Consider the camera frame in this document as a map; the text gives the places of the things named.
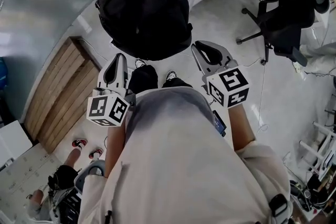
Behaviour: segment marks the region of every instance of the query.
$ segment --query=black pants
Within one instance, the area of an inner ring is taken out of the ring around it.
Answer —
[[[157,75],[154,67],[142,66],[134,70],[128,88],[137,94],[149,89],[157,89]],[[163,88],[191,85],[185,83],[182,79],[175,78],[168,80],[162,86]]]

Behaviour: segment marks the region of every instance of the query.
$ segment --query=white box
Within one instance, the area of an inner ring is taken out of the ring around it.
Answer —
[[[97,95],[88,100],[86,118],[99,126],[120,126],[129,106],[117,93]]]
[[[249,82],[238,66],[206,78],[208,94],[225,108],[232,108],[247,99]]]

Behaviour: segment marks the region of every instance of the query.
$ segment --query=wooden board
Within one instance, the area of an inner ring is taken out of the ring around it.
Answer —
[[[74,38],[68,38],[47,68],[25,118],[33,140],[51,153],[86,111],[99,68]]]
[[[35,114],[35,124],[33,124],[33,129],[31,134],[33,137],[37,137],[40,128],[48,115],[50,109],[53,107],[57,98],[62,93],[62,90],[70,82],[71,79],[76,77],[77,70],[82,68],[82,65],[87,62],[84,57],[78,54],[79,51],[74,51],[68,60],[64,63],[62,68],[59,70],[52,84],[50,85],[48,91],[46,92],[44,98],[41,101],[39,109]]]
[[[38,85],[33,99],[29,105],[27,115],[25,118],[25,126],[27,131],[32,136],[32,125],[34,123],[34,118],[36,111],[40,105],[41,100],[44,97],[45,92],[48,90],[53,78],[58,73],[64,62],[68,59],[71,53],[76,49],[75,46],[70,46],[72,44],[70,39],[67,39],[59,51],[56,53],[54,59],[51,61],[49,67],[47,68],[45,74],[43,75],[40,84]]]
[[[97,78],[90,81],[87,87],[76,98],[74,103],[59,121],[48,140],[42,145],[47,152],[52,152],[64,138],[72,126],[84,115],[88,105],[88,98],[92,95],[92,89],[97,85]]]

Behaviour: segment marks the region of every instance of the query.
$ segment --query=black backpack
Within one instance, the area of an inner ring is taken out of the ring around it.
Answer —
[[[97,0],[112,43],[131,56],[162,60],[191,44],[188,0]]]

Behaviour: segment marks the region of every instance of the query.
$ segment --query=white t-shirt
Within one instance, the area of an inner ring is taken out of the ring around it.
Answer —
[[[268,146],[234,152],[204,97],[164,88],[136,100],[127,143],[108,179],[89,175],[79,223],[269,223],[269,201],[289,200],[289,179]]]

